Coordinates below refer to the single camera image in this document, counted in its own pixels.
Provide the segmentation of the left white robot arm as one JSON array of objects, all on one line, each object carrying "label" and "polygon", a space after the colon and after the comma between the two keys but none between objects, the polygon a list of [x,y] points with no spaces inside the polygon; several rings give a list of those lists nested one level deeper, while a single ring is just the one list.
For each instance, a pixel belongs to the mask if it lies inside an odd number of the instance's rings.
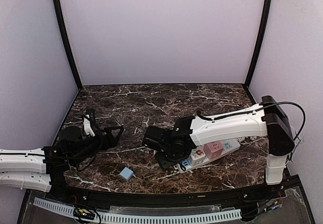
[{"label": "left white robot arm", "polygon": [[98,129],[91,123],[69,126],[59,132],[54,146],[31,150],[1,149],[1,186],[44,193],[64,188],[64,173],[71,167],[83,171],[99,152],[116,147],[124,127]]}]

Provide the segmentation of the white multicolour power strip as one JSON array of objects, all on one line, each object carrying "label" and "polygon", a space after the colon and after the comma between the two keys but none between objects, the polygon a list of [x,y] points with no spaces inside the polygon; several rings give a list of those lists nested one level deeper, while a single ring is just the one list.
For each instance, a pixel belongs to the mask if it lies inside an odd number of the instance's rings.
[{"label": "white multicolour power strip", "polygon": [[[211,163],[211,162],[213,162],[215,160],[218,160],[218,159],[220,159],[220,158],[222,158],[222,157],[224,157],[224,156],[226,156],[226,155],[228,155],[228,154],[230,154],[230,153],[232,153],[232,152],[234,152],[234,151],[236,151],[236,150],[238,150],[240,148],[240,143],[239,143],[239,141],[237,139],[223,140],[223,141],[220,141],[220,142],[222,142],[222,144],[224,146],[224,149],[223,149],[221,155],[218,156],[217,158],[210,160],[205,156],[205,159],[204,159],[203,163],[201,163],[199,165],[196,165],[196,166],[191,166],[190,163],[189,163],[189,160],[188,160],[189,157],[188,157],[187,159],[183,160],[181,164],[175,165],[174,169],[183,174],[183,173],[186,173],[188,171],[191,171],[191,170],[197,169],[199,167],[202,167],[202,166],[204,166],[206,164],[209,164],[209,163]],[[204,147],[204,145],[199,146],[199,147],[197,147],[195,149],[200,149],[200,150],[203,151],[203,147]]]}]

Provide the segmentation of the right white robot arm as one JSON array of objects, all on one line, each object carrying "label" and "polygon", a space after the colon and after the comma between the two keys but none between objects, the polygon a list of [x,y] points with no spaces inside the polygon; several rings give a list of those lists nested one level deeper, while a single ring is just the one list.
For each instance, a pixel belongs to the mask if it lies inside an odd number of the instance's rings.
[{"label": "right white robot arm", "polygon": [[271,96],[261,103],[231,113],[188,116],[176,120],[172,129],[148,126],[143,146],[155,151],[159,166],[185,173],[237,151],[247,137],[267,137],[265,182],[283,179],[287,158],[295,148],[289,119]]}]

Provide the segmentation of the white plug adapter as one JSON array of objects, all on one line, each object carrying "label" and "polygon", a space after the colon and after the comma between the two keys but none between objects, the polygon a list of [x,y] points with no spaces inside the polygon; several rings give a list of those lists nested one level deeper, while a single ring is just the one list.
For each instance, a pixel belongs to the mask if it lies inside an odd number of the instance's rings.
[{"label": "white plug adapter", "polygon": [[200,149],[193,149],[188,158],[191,166],[196,166],[203,163],[205,159],[205,153]]}]

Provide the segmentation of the blue plug adapter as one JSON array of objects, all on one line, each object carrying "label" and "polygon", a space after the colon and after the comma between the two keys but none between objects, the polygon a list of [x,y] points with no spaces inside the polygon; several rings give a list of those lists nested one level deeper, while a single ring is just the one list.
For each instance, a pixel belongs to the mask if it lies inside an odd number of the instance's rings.
[{"label": "blue plug adapter", "polygon": [[122,171],[119,173],[119,176],[122,179],[129,181],[134,176],[134,172],[128,167],[124,167]]}]

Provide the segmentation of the pink cube socket adapter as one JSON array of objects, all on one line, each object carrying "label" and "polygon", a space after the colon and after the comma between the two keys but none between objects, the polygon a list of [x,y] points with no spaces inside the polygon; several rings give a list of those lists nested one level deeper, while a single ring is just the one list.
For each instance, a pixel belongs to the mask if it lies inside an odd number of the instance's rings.
[{"label": "pink cube socket adapter", "polygon": [[224,146],[223,146],[222,142],[220,142],[220,141],[207,143],[203,147],[203,151],[204,151],[206,157],[210,160],[215,159],[218,156],[220,156],[223,149],[224,149]]}]

